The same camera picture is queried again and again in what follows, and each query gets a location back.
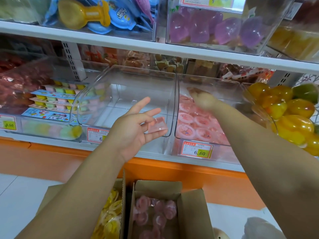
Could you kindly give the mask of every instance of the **forearm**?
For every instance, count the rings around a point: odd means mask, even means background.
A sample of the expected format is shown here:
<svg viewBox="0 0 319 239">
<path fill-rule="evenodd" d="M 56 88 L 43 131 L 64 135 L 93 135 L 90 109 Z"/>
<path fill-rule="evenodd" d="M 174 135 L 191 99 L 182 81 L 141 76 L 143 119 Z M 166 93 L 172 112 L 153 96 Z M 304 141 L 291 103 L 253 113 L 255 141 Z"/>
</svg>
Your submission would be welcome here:
<svg viewBox="0 0 319 239">
<path fill-rule="evenodd" d="M 319 220 L 317 159 L 225 103 L 217 102 L 212 112 L 286 237 L 316 233 L 315 224 Z"/>
<path fill-rule="evenodd" d="M 90 238 L 123 166 L 118 156 L 110 141 L 104 141 L 16 238 Z"/>
</svg>

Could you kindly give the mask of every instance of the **tile grout line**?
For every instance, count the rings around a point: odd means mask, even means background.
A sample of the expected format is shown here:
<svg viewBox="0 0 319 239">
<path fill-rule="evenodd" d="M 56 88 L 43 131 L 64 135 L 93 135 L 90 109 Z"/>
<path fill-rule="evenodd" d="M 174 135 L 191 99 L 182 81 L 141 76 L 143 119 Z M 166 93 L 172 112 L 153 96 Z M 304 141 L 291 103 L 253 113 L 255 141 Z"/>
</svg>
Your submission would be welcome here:
<svg viewBox="0 0 319 239">
<path fill-rule="evenodd" d="M 4 191 L 0 194 L 0 196 L 6 191 L 7 188 L 9 188 L 9 186 L 16 180 L 17 177 L 14 178 L 14 180 L 4 189 Z"/>
</svg>

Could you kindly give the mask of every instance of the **hand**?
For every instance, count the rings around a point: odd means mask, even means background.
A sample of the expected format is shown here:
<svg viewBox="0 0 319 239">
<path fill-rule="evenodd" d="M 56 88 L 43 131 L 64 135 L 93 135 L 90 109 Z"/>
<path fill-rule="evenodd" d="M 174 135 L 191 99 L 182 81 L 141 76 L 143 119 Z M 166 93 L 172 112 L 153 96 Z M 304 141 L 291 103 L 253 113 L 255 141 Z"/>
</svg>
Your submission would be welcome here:
<svg viewBox="0 0 319 239">
<path fill-rule="evenodd" d="M 167 132 L 166 129 L 144 134 L 148 130 L 148 123 L 154 120 L 153 116 L 161 112 L 160 108 L 155 108 L 139 113 L 150 100 L 150 97 L 145 97 L 132 106 L 126 114 L 119 117 L 105 139 L 119 151 L 123 162 L 133 158 L 144 144 L 163 136 Z"/>
<path fill-rule="evenodd" d="M 188 87 L 189 94 L 193 98 L 195 104 L 206 111 L 212 112 L 215 104 L 219 102 L 212 94 L 198 88 Z"/>
</svg>

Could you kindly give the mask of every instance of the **yellow spoon-shaped package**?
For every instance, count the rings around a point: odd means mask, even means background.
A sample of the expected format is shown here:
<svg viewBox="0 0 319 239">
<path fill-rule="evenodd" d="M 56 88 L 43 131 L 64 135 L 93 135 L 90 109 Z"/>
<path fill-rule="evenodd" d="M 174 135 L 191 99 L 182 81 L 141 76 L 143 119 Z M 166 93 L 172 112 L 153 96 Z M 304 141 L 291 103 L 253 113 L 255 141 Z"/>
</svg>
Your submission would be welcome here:
<svg viewBox="0 0 319 239">
<path fill-rule="evenodd" d="M 85 7 L 76 0 L 60 0 L 58 3 L 59 19 L 69 29 L 80 29 L 87 22 L 100 22 L 108 27 L 111 23 L 108 3 L 100 0 L 98 6 Z"/>
</svg>

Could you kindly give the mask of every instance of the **yellow-green price sticker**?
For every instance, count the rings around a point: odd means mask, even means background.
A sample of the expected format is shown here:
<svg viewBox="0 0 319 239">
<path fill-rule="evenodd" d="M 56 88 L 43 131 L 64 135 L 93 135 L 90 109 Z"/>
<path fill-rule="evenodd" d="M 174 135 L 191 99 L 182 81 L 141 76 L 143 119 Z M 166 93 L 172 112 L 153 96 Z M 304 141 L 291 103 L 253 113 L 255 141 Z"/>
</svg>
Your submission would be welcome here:
<svg viewBox="0 0 319 239">
<path fill-rule="evenodd" d="M 3 121 L 3 128 L 9 130 L 16 130 L 16 123 L 14 121 Z"/>
<path fill-rule="evenodd" d="M 209 0 L 210 7 L 232 8 L 233 0 Z"/>
<path fill-rule="evenodd" d="M 197 155 L 197 157 L 208 158 L 209 150 L 198 149 L 197 152 L 195 151 L 195 154 Z"/>
</svg>

